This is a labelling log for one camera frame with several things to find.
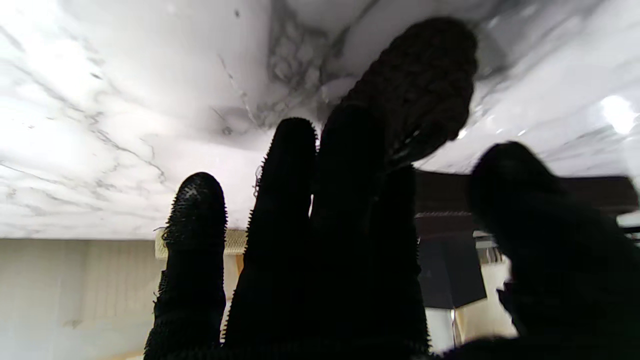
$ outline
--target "marble surface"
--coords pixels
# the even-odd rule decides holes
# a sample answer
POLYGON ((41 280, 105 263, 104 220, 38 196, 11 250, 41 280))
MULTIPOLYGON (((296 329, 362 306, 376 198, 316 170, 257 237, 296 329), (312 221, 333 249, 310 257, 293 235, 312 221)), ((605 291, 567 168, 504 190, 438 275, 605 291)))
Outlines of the marble surface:
POLYGON ((477 31, 468 172, 518 140, 558 174, 640 179, 635 0, 4 0, 0 237, 152 239, 192 172, 244 227, 287 116, 320 124, 380 51, 437 15, 477 31))

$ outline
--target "black glove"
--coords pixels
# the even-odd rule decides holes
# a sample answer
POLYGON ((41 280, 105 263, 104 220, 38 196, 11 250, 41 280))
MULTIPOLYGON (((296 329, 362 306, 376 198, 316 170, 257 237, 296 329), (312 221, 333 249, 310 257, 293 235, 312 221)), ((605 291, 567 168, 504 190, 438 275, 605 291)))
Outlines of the black glove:
POLYGON ((425 354, 415 174, 388 174, 384 146, 382 124, 356 106, 334 112, 317 155, 308 121, 278 126, 222 348, 222 191, 206 174, 194 175, 206 179, 195 189, 185 181, 176 204, 189 206, 174 206, 168 222, 169 261, 145 358, 425 354))

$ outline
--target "finger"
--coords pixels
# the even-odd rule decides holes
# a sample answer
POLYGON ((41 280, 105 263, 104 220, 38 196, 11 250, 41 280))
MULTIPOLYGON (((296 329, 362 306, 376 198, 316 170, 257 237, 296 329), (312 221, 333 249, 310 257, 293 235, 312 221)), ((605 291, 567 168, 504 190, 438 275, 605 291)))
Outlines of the finger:
POLYGON ((531 151, 497 145, 472 173, 469 204, 511 260, 515 317, 528 333, 625 331, 640 314, 640 250, 615 219, 580 204, 531 151), (597 314, 593 308, 615 309, 597 314), (628 314, 620 322, 616 314, 628 314))
POLYGON ((363 307, 369 300, 365 285, 371 261, 367 230, 383 177, 383 154, 384 132, 378 119, 359 106, 333 111, 317 157, 313 242, 305 254, 314 310, 309 322, 317 336, 349 338, 371 315, 363 307))
POLYGON ((415 170, 400 168, 385 177, 371 215, 373 246, 371 301, 379 316, 363 327, 372 337, 398 337, 427 346, 427 325, 418 275, 415 170))
POLYGON ((169 256, 145 359, 220 344, 226 225, 224 194, 217 180, 203 172, 189 176, 175 196, 163 236, 169 256))
POLYGON ((226 347, 279 343, 301 336, 301 253, 308 234, 316 132, 287 119, 273 137, 249 223, 244 268, 229 312, 226 347))
MULTIPOLYGON (((323 129, 317 157, 314 206, 316 234, 347 238, 367 232, 371 205, 383 177, 384 128, 365 108, 341 106, 323 129)), ((352 245, 340 246, 351 252, 352 245)))
POLYGON ((309 121, 285 119, 278 125, 249 222, 246 266, 282 266, 296 254, 308 226, 315 157, 316 131, 309 121))

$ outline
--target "light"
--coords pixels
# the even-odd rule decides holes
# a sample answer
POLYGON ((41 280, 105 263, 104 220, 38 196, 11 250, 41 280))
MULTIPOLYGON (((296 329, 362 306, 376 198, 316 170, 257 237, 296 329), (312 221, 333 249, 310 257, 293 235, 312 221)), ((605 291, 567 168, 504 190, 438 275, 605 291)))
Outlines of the light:
POLYGON ((629 134, 636 124, 638 113, 631 104, 621 96, 613 95, 600 101, 602 115, 613 126, 618 134, 629 134))

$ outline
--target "underside of marble countertop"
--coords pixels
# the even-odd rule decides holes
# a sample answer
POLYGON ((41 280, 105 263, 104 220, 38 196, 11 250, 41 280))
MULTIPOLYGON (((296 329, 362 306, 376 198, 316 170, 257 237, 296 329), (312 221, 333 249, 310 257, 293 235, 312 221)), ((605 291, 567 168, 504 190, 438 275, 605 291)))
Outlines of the underside of marble countertop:
POLYGON ((152 239, 197 171, 246 226, 278 121, 321 127, 404 28, 480 39, 472 116, 419 161, 517 140, 562 176, 640 179, 636 0, 4 0, 0 238, 152 239))

